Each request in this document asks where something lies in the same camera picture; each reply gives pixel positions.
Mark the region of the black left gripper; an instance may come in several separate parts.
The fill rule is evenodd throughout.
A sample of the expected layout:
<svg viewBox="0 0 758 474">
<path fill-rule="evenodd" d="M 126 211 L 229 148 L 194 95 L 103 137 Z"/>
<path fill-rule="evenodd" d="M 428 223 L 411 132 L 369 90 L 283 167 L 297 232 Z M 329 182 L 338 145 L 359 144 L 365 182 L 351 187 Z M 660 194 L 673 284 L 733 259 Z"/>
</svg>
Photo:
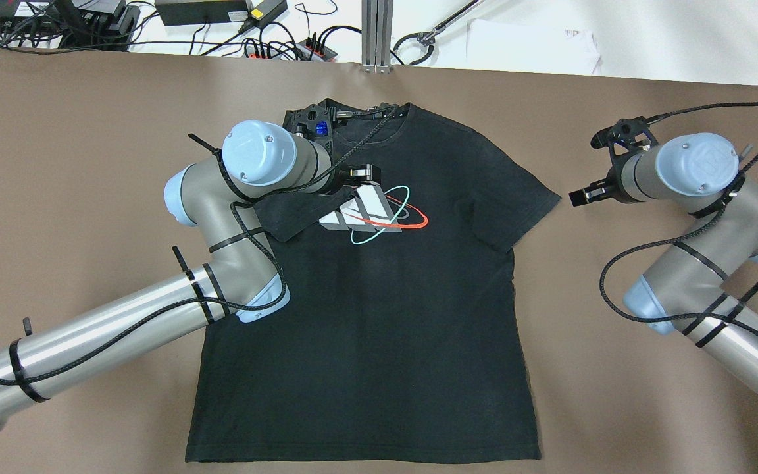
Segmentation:
<svg viewBox="0 0 758 474">
<path fill-rule="evenodd" d="M 335 151 L 333 129 L 352 119 L 376 120 L 386 117 L 387 109 L 379 107 L 373 107 L 367 111 L 344 111 L 338 106 L 310 105 L 303 110 L 289 111 L 286 129 L 319 145 L 328 156 L 329 165 L 322 166 L 318 161 L 318 168 L 313 171 L 306 183 L 291 187 L 287 191 L 329 196 L 345 186 L 379 185 L 381 183 L 379 166 L 345 164 L 345 160 L 365 144 L 366 140 L 362 139 L 352 150 L 340 154 Z"/>
</svg>

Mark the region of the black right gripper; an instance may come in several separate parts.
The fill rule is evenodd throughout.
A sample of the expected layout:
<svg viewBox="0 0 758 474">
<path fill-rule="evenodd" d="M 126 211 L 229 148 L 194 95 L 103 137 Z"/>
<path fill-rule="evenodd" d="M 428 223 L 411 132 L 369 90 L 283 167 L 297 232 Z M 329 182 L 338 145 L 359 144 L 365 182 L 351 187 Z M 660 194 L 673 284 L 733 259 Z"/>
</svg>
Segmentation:
<svg viewBox="0 0 758 474">
<path fill-rule="evenodd" d="M 609 198 L 623 203 L 649 201 L 650 197 L 636 182 L 635 171 L 642 154 L 658 144 L 646 117 L 622 118 L 613 126 L 596 132 L 590 147 L 608 148 L 611 168 L 604 179 L 569 192 L 571 206 L 586 206 Z"/>
</svg>

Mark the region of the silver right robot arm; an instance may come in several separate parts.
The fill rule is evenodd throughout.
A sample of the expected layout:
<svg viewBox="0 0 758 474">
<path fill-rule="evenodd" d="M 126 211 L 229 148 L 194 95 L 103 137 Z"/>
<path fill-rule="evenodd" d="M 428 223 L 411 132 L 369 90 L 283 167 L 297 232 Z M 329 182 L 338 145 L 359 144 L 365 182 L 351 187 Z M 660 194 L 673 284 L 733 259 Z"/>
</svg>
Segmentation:
<svg viewBox="0 0 758 474">
<path fill-rule="evenodd" d="M 572 206 L 613 198 L 669 200 L 694 224 L 663 241 L 659 256 L 623 297 L 620 314 L 662 335 L 687 337 L 758 393 L 758 314 L 724 290 L 746 262 L 758 263 L 758 183 L 740 170 L 728 139 L 694 133 L 659 143 L 650 126 L 661 117 L 622 119 L 592 138 L 608 148 L 607 177 L 571 192 Z"/>
</svg>

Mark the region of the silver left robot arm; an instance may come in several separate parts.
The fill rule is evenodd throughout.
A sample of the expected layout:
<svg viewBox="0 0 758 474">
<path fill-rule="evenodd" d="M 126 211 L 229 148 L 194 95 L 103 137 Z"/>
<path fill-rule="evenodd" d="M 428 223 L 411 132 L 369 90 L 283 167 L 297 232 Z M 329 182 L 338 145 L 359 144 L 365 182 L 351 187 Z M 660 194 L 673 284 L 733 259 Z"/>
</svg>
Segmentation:
<svg viewBox="0 0 758 474">
<path fill-rule="evenodd" d="M 311 105 L 283 127 L 245 120 L 219 147 L 197 143 L 210 157 L 175 174 L 164 187 L 168 212 L 198 228 L 211 260 L 36 334 L 23 333 L 0 350 L 0 431 L 9 417 L 46 402 L 89 378 L 114 369 L 229 315 L 243 322 L 282 309 L 291 297 L 255 213 L 266 198 L 289 193 L 333 195 L 343 187 L 376 185 L 375 165 L 348 165 L 337 153 L 333 129 L 353 119 L 377 120 L 371 138 L 397 105 L 366 111 Z"/>
</svg>

